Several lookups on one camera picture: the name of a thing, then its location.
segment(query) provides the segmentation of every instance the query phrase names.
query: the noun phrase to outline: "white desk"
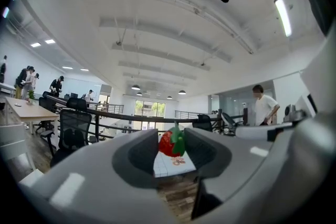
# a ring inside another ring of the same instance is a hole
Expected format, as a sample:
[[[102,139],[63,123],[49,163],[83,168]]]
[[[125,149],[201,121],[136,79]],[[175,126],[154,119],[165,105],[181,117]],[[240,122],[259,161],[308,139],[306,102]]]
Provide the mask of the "white desk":
[[[4,84],[4,83],[0,83],[0,89],[6,89],[6,90],[9,90],[11,93],[10,97],[14,97],[14,94],[15,94],[15,88],[11,85],[8,85],[8,84]]]
[[[42,106],[28,104],[28,101],[6,97],[6,125],[8,125],[8,110],[11,108],[13,113],[17,118],[22,121],[30,124],[30,132],[33,134],[33,121],[54,121],[54,133],[55,137],[52,137],[52,144],[58,149],[58,118],[59,115],[52,113],[49,110],[46,110]]]

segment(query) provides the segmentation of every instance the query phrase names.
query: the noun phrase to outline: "railing post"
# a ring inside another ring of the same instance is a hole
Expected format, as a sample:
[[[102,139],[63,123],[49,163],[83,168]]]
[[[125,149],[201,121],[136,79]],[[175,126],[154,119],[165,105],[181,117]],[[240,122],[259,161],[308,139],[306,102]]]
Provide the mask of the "railing post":
[[[97,142],[99,142],[99,116],[96,115],[96,139]]]

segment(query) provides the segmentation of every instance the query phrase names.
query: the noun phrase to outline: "man in white t-shirt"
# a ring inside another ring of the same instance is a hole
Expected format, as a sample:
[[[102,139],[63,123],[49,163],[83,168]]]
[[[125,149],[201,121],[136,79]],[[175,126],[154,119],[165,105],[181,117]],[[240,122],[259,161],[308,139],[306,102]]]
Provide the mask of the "man in white t-shirt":
[[[280,108],[278,102],[271,96],[265,95],[261,85],[255,85],[252,90],[253,96],[257,98],[255,106],[256,126],[270,125],[272,116]]]
[[[86,106],[87,106],[87,107],[90,107],[90,102],[91,102],[91,100],[93,100],[93,99],[91,98],[91,94],[92,94],[92,93],[93,93],[93,91],[90,90],[89,93],[85,96],[85,101],[86,101]]]

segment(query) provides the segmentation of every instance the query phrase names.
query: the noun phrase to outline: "black jacket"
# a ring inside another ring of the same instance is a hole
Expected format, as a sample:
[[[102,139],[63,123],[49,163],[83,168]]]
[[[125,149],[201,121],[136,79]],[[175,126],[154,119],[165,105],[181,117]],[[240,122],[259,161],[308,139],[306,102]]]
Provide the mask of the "black jacket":
[[[18,85],[20,88],[23,88],[23,84],[21,83],[23,80],[26,80],[27,78],[27,69],[22,69],[20,75],[16,79],[16,85]]]

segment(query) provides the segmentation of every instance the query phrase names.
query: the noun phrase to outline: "khaki pants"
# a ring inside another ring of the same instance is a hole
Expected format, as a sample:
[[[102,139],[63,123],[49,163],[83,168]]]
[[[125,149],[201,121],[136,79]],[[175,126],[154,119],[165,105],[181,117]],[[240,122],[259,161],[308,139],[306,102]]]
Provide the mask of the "khaki pants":
[[[15,91],[15,98],[16,99],[21,99],[21,91],[22,88],[20,88],[18,85],[16,86],[16,91]]]

